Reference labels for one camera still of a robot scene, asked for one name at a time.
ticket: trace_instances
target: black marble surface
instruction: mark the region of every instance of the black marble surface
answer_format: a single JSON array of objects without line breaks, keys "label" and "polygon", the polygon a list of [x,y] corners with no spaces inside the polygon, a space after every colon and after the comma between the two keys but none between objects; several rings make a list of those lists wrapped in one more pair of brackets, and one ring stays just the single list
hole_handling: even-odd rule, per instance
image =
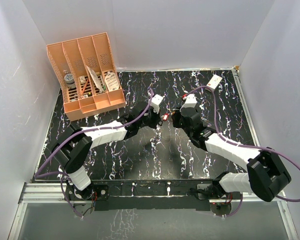
[{"label": "black marble surface", "polygon": [[[155,71],[122,72],[119,80],[124,89],[126,107],[75,121],[80,127],[107,124],[128,112],[138,101],[148,101],[147,88],[164,96],[162,114],[180,105],[181,96],[193,88],[206,85],[217,74],[223,79],[215,90],[217,119],[223,134],[243,144],[253,145],[238,89],[230,70],[218,71]],[[212,94],[201,90],[195,94],[202,119],[213,126]],[[53,112],[45,145],[55,141],[69,126],[64,114],[62,95],[59,94]],[[40,166],[49,156],[43,150]],[[157,129],[142,128],[138,134],[126,141],[111,142],[92,149],[85,161],[85,169],[92,180],[158,180],[158,179],[213,179],[223,171],[233,173],[243,170],[221,156],[207,153],[194,147],[182,129],[175,129],[166,121]],[[60,170],[56,160],[42,173]],[[45,181],[58,181],[60,176],[49,176]]]}]

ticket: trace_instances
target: white enclosure wall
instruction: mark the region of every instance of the white enclosure wall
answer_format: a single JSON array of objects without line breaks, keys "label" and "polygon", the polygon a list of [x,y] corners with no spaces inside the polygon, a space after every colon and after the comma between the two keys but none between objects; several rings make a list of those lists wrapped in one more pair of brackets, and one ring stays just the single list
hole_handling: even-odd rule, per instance
[{"label": "white enclosure wall", "polygon": [[[243,60],[240,79],[261,144],[300,164],[300,0],[275,1]],[[300,173],[288,167],[292,183],[285,192],[300,198]],[[300,237],[300,203],[289,208]]]},{"label": "white enclosure wall", "polygon": [[21,0],[0,0],[0,240],[41,154],[59,84]]},{"label": "white enclosure wall", "polygon": [[239,65],[273,0],[23,0],[46,44],[108,32],[124,70]]}]

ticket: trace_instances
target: aluminum frame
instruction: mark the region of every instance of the aluminum frame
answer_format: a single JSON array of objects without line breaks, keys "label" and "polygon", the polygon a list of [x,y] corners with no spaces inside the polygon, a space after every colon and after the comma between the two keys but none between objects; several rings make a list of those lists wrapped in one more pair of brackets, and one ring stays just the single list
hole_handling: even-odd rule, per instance
[{"label": "aluminum frame", "polygon": [[[238,76],[238,72],[236,69],[233,68],[183,68],[183,69],[164,69],[159,71],[204,71],[204,70],[231,70],[232,75],[235,81],[235,85],[238,89],[239,97],[242,103],[242,107],[244,110],[244,114],[247,119],[247,123],[249,126],[249,129],[251,131],[251,135],[253,138],[253,142],[255,145],[259,146],[260,142],[258,140],[256,130],[254,128],[250,112],[248,110],[248,106],[246,103],[246,99],[243,94],[243,90],[241,87],[241,81]],[[38,169],[40,163],[40,158],[37,163],[36,170]],[[66,184],[63,184],[63,189],[66,190]],[[216,200],[210,200],[210,203],[219,203],[223,202],[222,199],[216,199]],[[243,201],[244,202],[262,202],[260,198],[258,198],[255,194],[243,194]],[[278,204],[278,208],[281,214],[281,218],[288,236],[289,240],[298,240],[297,231],[295,228],[295,225],[293,223],[288,204],[286,201],[280,200],[278,198],[273,199],[273,201],[276,201]],[[25,218],[26,210],[28,204],[31,203],[42,203],[42,204],[51,204],[51,203],[61,203],[61,204],[67,204],[66,201],[64,201],[64,197],[61,191],[61,185],[60,183],[26,183],[19,200],[19,205],[16,211],[16,215],[10,230],[10,234],[8,237],[8,240],[17,240],[20,234],[20,230],[23,224],[23,220]],[[76,204],[90,204],[90,201],[75,201]]]}]

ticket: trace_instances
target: wire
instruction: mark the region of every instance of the wire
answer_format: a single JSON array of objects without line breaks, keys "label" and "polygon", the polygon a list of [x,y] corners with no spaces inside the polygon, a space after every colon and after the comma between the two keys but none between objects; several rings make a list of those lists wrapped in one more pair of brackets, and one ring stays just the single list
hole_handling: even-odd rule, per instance
[{"label": "wire", "polygon": [[229,200],[228,204],[231,202],[232,202],[232,192],[230,193],[230,200]]},{"label": "wire", "polygon": [[93,207],[93,206],[91,206],[91,207],[89,207],[87,210],[85,210],[85,212],[84,212],[84,214],[82,214],[82,216],[85,216],[86,215],[86,213],[90,210],[90,209],[93,209],[93,210],[95,210],[95,208]]},{"label": "wire", "polygon": [[227,204],[227,203],[228,203],[229,196],[230,196],[230,194],[227,194],[227,195],[226,195],[226,200],[225,200],[225,202],[224,202],[224,203],[222,203],[222,204]]},{"label": "wire", "polygon": [[47,172],[47,173],[37,176],[36,179],[44,178],[44,177],[50,176],[50,175],[59,175],[59,174],[69,177],[69,175],[64,171],[51,171],[51,172]]},{"label": "wire", "polygon": [[231,212],[229,215],[227,215],[227,217],[231,217],[239,211],[239,209],[241,208],[243,200],[244,200],[244,195],[241,193],[240,202],[239,202],[238,207],[233,212]]},{"label": "wire", "polygon": [[[290,159],[289,157],[287,157],[286,155],[278,152],[278,151],[275,151],[273,149],[270,149],[270,148],[266,148],[266,147],[262,147],[262,146],[252,146],[252,145],[244,145],[244,144],[239,144],[237,145],[236,143],[233,143],[231,141],[227,141],[221,134],[221,132],[219,131],[218,129],[218,125],[217,125],[217,101],[216,101],[216,95],[213,91],[213,89],[211,89],[210,87],[208,86],[205,86],[205,85],[202,85],[202,86],[199,86],[195,89],[193,89],[192,91],[190,91],[189,93],[186,94],[189,95],[189,94],[192,94],[192,93],[195,93],[196,91],[198,91],[199,89],[209,89],[212,93],[212,96],[213,96],[213,100],[214,100],[214,127],[215,127],[215,130],[216,132],[218,133],[218,136],[225,142],[231,144],[231,145],[234,145],[234,146],[239,146],[241,148],[250,148],[250,149],[259,149],[259,150],[263,150],[263,151],[267,151],[267,152],[270,152],[270,153],[274,153],[274,154],[277,154],[283,158],[285,158],[286,160],[288,160],[290,163],[292,163],[299,171],[300,171],[300,165],[297,164],[296,162],[294,162],[292,159]],[[277,195],[276,196],[277,198],[281,199],[281,200],[285,200],[285,201],[288,201],[288,202],[294,202],[294,203],[298,203],[300,202],[300,198],[299,199],[290,199],[290,198],[285,198],[285,197],[282,197],[282,196],[279,196]]]},{"label": "wire", "polygon": [[61,185],[61,191],[62,191],[62,194],[64,196],[64,199],[67,201],[67,203],[69,204],[69,206],[72,208],[72,210],[76,213],[76,215],[78,215],[80,218],[83,218],[84,216],[78,212],[75,207],[71,204],[71,202],[69,201],[66,193],[65,193],[65,190],[64,190],[64,186],[63,186],[63,180],[64,180],[65,176],[63,175],[60,179],[60,185]]},{"label": "wire", "polygon": [[94,193],[94,195],[92,194],[92,199],[91,199],[91,201],[92,201],[93,207],[96,207],[96,201],[97,201],[97,198],[98,198],[98,196],[97,196],[97,193],[96,193],[96,192]]}]

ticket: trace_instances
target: robotic arm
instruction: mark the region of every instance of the robotic arm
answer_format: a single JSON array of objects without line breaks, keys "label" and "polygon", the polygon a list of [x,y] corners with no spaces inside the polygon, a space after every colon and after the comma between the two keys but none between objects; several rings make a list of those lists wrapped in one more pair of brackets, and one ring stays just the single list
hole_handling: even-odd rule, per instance
[{"label": "robotic arm", "polygon": [[279,156],[263,150],[238,147],[240,143],[231,139],[225,138],[226,141],[223,141],[213,128],[204,126],[201,115],[195,109],[196,104],[194,94],[186,96],[183,105],[172,113],[173,126],[182,128],[197,148],[218,154],[247,171],[224,172],[209,187],[198,192],[207,199],[222,197],[226,193],[247,192],[271,202],[291,182]]},{"label": "robotic arm", "polygon": [[[71,178],[73,185],[76,188],[76,195],[86,199],[93,191],[92,182],[87,175],[84,162],[89,153],[89,150],[99,145],[110,143],[113,141],[122,141],[135,136],[138,130],[143,127],[157,128],[157,125],[162,125],[160,117],[160,104],[163,97],[155,95],[152,98],[151,104],[147,112],[136,122],[121,128],[114,127],[122,126],[136,119],[147,107],[146,102],[139,102],[134,108],[116,121],[108,124],[100,125],[99,127],[111,127],[112,129],[103,129],[98,131],[89,131],[75,136],[71,141],[67,142],[60,151],[55,154],[56,160],[62,165],[65,172]],[[95,127],[80,128],[76,125],[70,125],[65,132],[58,138],[57,142],[50,144],[47,148],[51,153],[60,146],[68,137],[80,130],[92,129]]]}]

